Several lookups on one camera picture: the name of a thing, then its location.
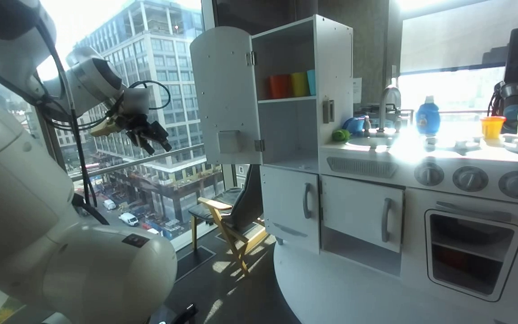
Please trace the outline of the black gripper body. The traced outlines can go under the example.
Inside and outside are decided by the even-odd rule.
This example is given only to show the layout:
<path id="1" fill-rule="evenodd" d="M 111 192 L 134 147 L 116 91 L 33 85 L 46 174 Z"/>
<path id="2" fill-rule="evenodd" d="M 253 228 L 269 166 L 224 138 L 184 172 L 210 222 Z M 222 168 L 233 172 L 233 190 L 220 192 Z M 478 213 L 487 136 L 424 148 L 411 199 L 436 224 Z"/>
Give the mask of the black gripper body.
<path id="1" fill-rule="evenodd" d="M 147 121 L 145 112 L 134 103 L 130 96 L 118 98 L 109 109 L 109 121 L 116 130 L 121 130 L 132 147 L 141 148 L 147 156 L 154 154 L 152 143 L 170 152 L 172 147 L 166 141 L 168 134 L 159 123 Z"/>

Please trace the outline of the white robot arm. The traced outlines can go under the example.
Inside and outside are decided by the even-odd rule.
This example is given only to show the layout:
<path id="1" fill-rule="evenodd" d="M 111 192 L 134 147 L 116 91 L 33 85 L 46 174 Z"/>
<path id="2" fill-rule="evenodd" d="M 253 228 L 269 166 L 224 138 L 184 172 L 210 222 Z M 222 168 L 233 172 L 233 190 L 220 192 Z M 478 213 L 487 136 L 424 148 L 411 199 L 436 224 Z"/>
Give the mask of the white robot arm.
<path id="1" fill-rule="evenodd" d="M 0 85 L 69 127 L 109 103 L 118 129 L 141 141 L 161 138 L 98 58 L 39 80 L 39 64 L 57 57 L 53 42 L 39 0 L 0 0 Z M 174 285 L 172 246 L 103 219 L 82 222 L 91 211 L 64 170 L 0 109 L 0 292 L 21 303 L 5 324 L 148 324 Z"/>

